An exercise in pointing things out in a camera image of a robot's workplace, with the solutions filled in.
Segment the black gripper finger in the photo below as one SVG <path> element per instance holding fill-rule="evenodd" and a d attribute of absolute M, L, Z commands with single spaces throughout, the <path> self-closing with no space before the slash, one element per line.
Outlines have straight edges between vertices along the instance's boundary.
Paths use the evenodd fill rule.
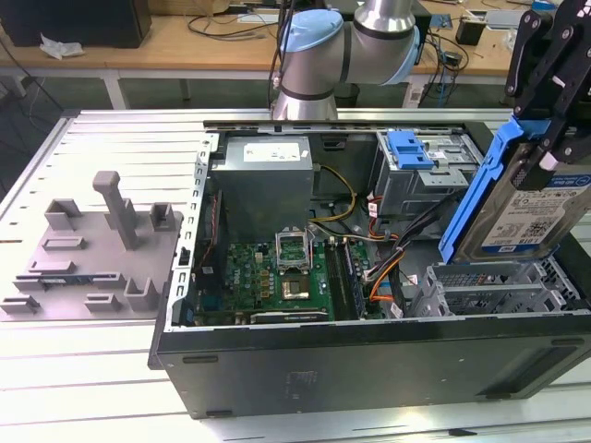
<path fill-rule="evenodd" d="M 580 25 L 555 28 L 556 11 L 530 9 L 521 16 L 504 88 L 518 119 L 565 116 L 572 106 L 577 81 L 568 65 Z"/>
<path fill-rule="evenodd" d="M 535 120 L 548 127 L 539 136 L 534 136 L 536 145 L 526 157 L 520 160 L 521 166 L 513 175 L 513 185 L 520 190 L 539 190 L 545 187 L 555 168 L 561 164 L 575 164 L 590 155 L 590 41 L 580 35 L 568 67 L 572 79 L 577 81 L 572 106 L 565 116 L 543 117 Z"/>

